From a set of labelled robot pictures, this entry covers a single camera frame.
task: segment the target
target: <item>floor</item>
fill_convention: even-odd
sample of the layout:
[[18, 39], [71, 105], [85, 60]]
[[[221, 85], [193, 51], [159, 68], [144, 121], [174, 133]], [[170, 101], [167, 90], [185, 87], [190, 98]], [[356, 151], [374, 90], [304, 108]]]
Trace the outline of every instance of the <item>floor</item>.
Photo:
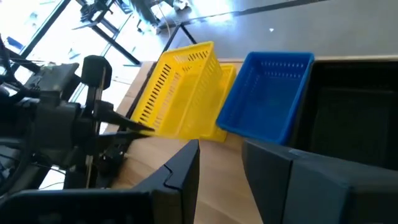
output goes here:
[[[316, 56], [398, 53], [398, 31], [395, 23], [398, 1], [385, 0], [380, 4], [373, 0], [333, 0], [253, 14], [242, 13], [254, 7], [286, 2], [190, 0], [190, 8], [178, 13], [164, 3], [160, 6], [171, 26], [191, 20], [186, 28], [197, 42], [213, 41], [219, 58], [244, 58], [251, 51], [309, 51], [314, 52]], [[153, 7], [153, 11], [164, 24], [165, 19], [159, 13], [159, 8]], [[215, 14], [222, 15], [202, 18]], [[118, 24], [122, 24], [125, 18], [124, 15], [120, 15], [118, 18], [108, 16], [107, 19], [114, 19]], [[154, 35], [145, 28], [144, 33], [139, 33], [136, 24], [137, 18], [130, 17], [116, 40], [140, 61], [157, 60], [170, 33], [163, 29], [159, 35]], [[93, 36], [89, 42], [96, 43], [95, 48], [85, 50], [85, 55], [100, 54], [106, 43], [95, 37], [92, 30], [84, 30], [79, 31], [80, 35]], [[179, 31], [170, 48], [189, 44], [189, 40]], [[131, 67], [131, 62], [112, 47], [105, 57], [113, 66], [114, 75], [111, 87], [104, 92], [103, 99], [112, 102], [117, 108], [139, 67]], [[83, 103], [85, 93], [86, 89], [83, 89], [76, 96], [76, 100]], [[59, 182], [59, 179], [54, 179], [53, 182]]]

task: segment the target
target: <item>metal bar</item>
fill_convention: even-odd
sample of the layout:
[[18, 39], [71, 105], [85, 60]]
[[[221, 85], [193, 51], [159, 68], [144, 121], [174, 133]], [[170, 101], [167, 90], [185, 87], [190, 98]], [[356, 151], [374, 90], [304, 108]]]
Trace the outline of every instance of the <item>metal bar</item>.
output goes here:
[[110, 21], [108, 21], [107, 19], [103, 19], [103, 20], [101, 20], [101, 23], [107, 28], [107, 29], [109, 29], [111, 32], [112, 32], [112, 34], [114, 35], [114, 34], [117, 34], [118, 32], [119, 32], [119, 29], [118, 28], [116, 28], [112, 23], [110, 23]]
[[8, 55], [10, 56], [10, 60], [15, 63], [18, 63], [20, 66], [30, 70], [31, 72], [37, 73], [40, 71], [40, 66], [36, 65], [35, 63], [31, 62], [30, 60], [26, 60], [22, 58], [19, 54], [13, 52], [10, 49], [7, 49]]
[[126, 49], [124, 49], [120, 44], [118, 44], [112, 37], [108, 36], [98, 26], [93, 26], [92, 29], [104, 40], [110, 43], [116, 50], [118, 50], [121, 54], [123, 54], [123, 56], [129, 59], [132, 63], [135, 63], [136, 65], [141, 64], [140, 61], [138, 61], [134, 56], [132, 56]]
[[174, 40], [175, 35], [176, 35], [177, 32], [178, 32], [178, 29], [179, 29], [180, 27], [181, 27], [181, 24], [179, 24], [179, 25], [177, 25], [177, 26], [175, 27], [175, 29], [174, 29], [172, 35], [170, 36], [169, 40], [168, 40], [167, 43], [166, 43], [166, 46], [164, 46], [164, 49], [163, 49], [162, 53], [169, 49], [170, 45], [172, 44], [172, 42], [173, 42], [173, 40]]
[[192, 37], [192, 35], [188, 32], [187, 28], [185, 28], [185, 26], [183, 24], [180, 25], [181, 29], [184, 31], [184, 34], [188, 37], [189, 40], [191, 40], [191, 42], [193, 44], [197, 44], [197, 42], [195, 41], [195, 39]]
[[[21, 57], [27, 58], [27, 56], [33, 51], [33, 48], [39, 43], [39, 41], [43, 38], [45, 33], [50, 29], [51, 25], [58, 19], [60, 14], [65, 10], [71, 0], [63, 0], [53, 11], [51, 16], [44, 22], [42, 27], [36, 32], [32, 41], [26, 46], [26, 48], [22, 51]], [[19, 68], [19, 64], [15, 63], [12, 65], [11, 70], [15, 73]]]

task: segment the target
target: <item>wooden tabletop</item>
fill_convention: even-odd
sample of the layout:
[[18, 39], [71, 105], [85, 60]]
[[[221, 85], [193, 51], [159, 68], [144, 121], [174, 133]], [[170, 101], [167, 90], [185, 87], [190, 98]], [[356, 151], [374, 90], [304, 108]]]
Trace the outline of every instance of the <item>wooden tabletop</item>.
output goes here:
[[[233, 63], [239, 71], [242, 60]], [[153, 62], [144, 62], [117, 112], [126, 114], [146, 79]], [[108, 131], [117, 131], [109, 125]], [[115, 189], [130, 189], [167, 162], [187, 142], [158, 137], [134, 140], [127, 153]], [[200, 181], [195, 223], [261, 223], [241, 159], [243, 138], [228, 134], [224, 143], [200, 141]]]

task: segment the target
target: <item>wooden table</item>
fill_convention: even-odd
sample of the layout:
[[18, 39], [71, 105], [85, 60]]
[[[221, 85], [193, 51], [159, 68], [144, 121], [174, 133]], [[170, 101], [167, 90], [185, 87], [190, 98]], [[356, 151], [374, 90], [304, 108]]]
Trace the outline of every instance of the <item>wooden table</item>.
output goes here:
[[[233, 63], [237, 71], [242, 60], [220, 60]], [[153, 62], [144, 62], [117, 110], [126, 114]], [[108, 126], [106, 131], [117, 131]], [[200, 141], [200, 181], [195, 223], [261, 223], [254, 198], [244, 175], [241, 159], [243, 138], [228, 134], [225, 143]], [[123, 164], [115, 189], [130, 189], [150, 176], [168, 161], [186, 142], [162, 138], [134, 140], [128, 154], [132, 157]]]

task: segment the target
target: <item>blue plastic basket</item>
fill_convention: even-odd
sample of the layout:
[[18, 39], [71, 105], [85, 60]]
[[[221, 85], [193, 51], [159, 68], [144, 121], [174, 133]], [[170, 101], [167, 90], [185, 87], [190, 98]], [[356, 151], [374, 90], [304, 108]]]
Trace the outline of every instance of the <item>blue plastic basket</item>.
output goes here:
[[311, 53], [251, 52], [217, 125], [244, 137], [284, 144], [313, 59]]

